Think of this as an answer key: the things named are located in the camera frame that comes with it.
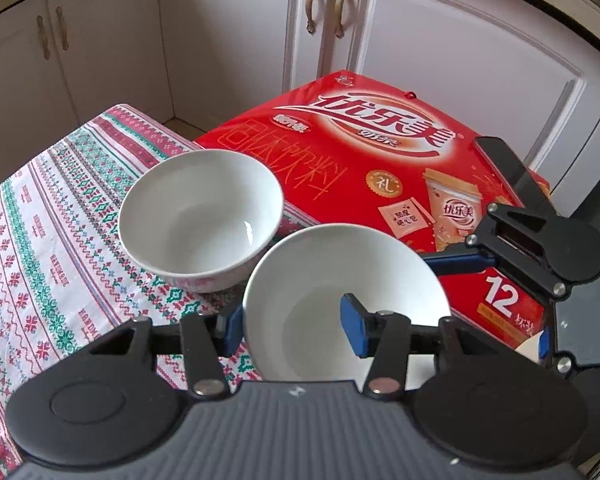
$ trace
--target white bowl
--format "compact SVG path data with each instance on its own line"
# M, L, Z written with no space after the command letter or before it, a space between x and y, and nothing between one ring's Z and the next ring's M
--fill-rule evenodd
M263 378L362 387L373 359L354 355L340 325L346 292L369 312L393 310L413 324L437 326L450 315L437 277L400 240L352 224L298 231L259 261L244 293L246 343ZM410 356L407 388L434 373L432 356Z
M129 257L193 292L245 280L276 233L280 184L256 159L228 150L168 158L131 187L120 208Z

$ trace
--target number 12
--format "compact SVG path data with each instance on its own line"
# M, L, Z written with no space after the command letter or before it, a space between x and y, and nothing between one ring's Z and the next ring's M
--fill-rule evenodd
M484 301L489 303L493 308L499 310L507 317L511 317L512 313L507 308L509 305L513 305L518 300L518 291L511 285L505 283L502 284L502 278L500 276L494 276L493 278L487 278L487 281L491 283L491 288L487 293L487 297ZM498 290L502 289L504 292L509 292L511 295L508 298L501 298L500 300L493 301L498 293Z

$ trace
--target red gift box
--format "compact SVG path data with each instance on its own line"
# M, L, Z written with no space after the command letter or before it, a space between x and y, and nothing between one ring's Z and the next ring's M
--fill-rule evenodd
M488 203L520 204L472 145L476 136L413 92L342 71L254 108L198 143L262 161L301 224L362 224L425 253L461 242ZM512 347L541 329L542 307L495 269L440 282L454 314Z

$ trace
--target metal handle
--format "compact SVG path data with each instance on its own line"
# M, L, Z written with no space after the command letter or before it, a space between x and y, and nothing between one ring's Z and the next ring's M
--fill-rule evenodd
M56 7L56 16L58 17L58 25L60 25L60 38L62 39L62 50L69 48L69 42L66 40L66 21L62 13L62 7Z
M314 0L304 1L304 12L306 12L306 31L309 34L315 32L315 22L313 18Z
M336 0L336 38L344 38L344 30L342 28L342 6L344 0Z
M38 16L36 22L38 23L38 38L40 38L40 44L42 45L42 53L44 54L45 59L49 59L51 57L51 51L49 50L49 38L46 35L45 22L42 19L42 16Z

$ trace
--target white cabinet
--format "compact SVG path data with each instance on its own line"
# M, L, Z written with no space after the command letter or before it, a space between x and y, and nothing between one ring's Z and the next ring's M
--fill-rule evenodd
M343 19L324 73L414 91L553 186L600 119L600 53L522 0L346 0Z
M0 183L78 127L45 0L0 14Z
M316 79L324 1L160 0L176 117L209 130Z
M158 0L48 0L48 8L81 123L122 102L157 121L173 117Z
M600 121L567 174L551 193L563 215L571 215L600 180Z

